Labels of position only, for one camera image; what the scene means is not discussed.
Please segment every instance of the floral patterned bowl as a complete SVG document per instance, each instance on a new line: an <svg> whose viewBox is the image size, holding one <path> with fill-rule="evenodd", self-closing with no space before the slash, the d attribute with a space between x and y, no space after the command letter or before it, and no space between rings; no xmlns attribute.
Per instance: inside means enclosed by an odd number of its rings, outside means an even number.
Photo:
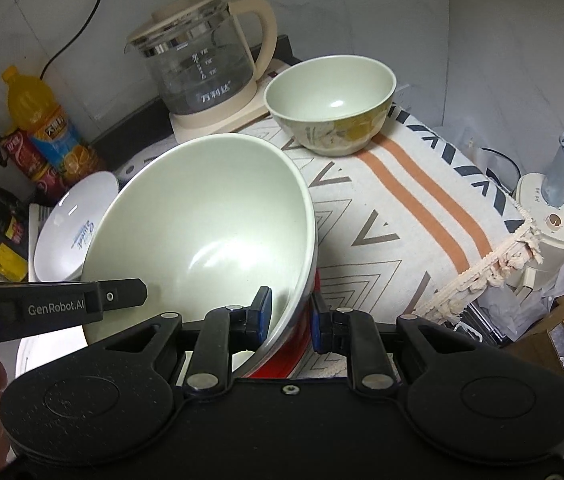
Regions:
<svg viewBox="0 0 564 480"><path fill-rule="evenodd" d="M264 102L286 133L326 156L364 148L382 127L396 78L384 63L363 56L325 56L278 75Z"/></svg>

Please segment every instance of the cloth fringe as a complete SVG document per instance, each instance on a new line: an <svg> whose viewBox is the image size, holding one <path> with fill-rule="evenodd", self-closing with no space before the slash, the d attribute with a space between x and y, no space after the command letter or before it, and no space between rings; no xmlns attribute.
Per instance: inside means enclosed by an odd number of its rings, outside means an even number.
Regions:
<svg viewBox="0 0 564 480"><path fill-rule="evenodd" d="M539 233L531 215L517 204L524 223L478 264L467 269L427 303L418 306L414 314L436 323L459 321L466 305L479 296L487 285L502 286L508 276L520 270L531 259L539 264Z"/></svg>

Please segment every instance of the large bowl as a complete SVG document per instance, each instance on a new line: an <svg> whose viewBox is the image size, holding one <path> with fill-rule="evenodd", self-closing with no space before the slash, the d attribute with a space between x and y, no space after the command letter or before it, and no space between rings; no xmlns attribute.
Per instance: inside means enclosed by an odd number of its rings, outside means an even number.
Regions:
<svg viewBox="0 0 564 480"><path fill-rule="evenodd" d="M268 339L234 358L237 374L252 372L300 318L315 275L315 231L306 183L272 144L241 134L181 144L133 177L91 241L82 279L141 278L148 298L85 325L86 341L163 312L194 321L249 305L265 285L273 293Z"/></svg>
<svg viewBox="0 0 564 480"><path fill-rule="evenodd" d="M264 102L282 129L326 156L361 150L380 131L397 79L384 63L363 56L326 56L276 76Z"/></svg>

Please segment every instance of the white bowl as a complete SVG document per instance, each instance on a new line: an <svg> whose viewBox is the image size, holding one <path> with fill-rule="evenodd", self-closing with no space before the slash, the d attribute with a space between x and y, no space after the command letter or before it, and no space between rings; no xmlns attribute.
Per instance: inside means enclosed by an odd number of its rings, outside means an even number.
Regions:
<svg viewBox="0 0 564 480"><path fill-rule="evenodd" d="M269 336L238 373L251 371L299 319L315 241L308 188L281 150L241 134L181 144L133 177L102 219L82 279L141 278L148 298L85 325L86 340L168 311L204 319L213 308L251 304L265 285L273 293Z"/></svg>
<svg viewBox="0 0 564 480"><path fill-rule="evenodd" d="M380 131L396 83L389 67L369 57L317 57L276 76L264 102L304 147L319 155L350 155Z"/></svg>
<svg viewBox="0 0 564 480"><path fill-rule="evenodd" d="M118 192L115 175L99 171L60 199L36 244L33 268L38 281L68 282L80 276L91 239Z"/></svg>

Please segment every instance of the screw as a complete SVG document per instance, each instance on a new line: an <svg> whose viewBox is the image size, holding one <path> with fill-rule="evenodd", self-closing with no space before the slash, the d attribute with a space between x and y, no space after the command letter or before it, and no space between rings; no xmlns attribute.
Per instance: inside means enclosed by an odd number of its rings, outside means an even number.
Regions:
<svg viewBox="0 0 564 480"><path fill-rule="evenodd" d="M300 388L294 384L286 384L282 386L282 393L285 395L297 395L300 393Z"/></svg>
<svg viewBox="0 0 564 480"><path fill-rule="evenodd" d="M362 378L362 384L369 390L386 390L393 386L393 379L385 374L369 374Z"/></svg>
<svg viewBox="0 0 564 480"><path fill-rule="evenodd" d="M198 392L213 388L219 382L218 378L213 374L193 374L187 378L187 384Z"/></svg>

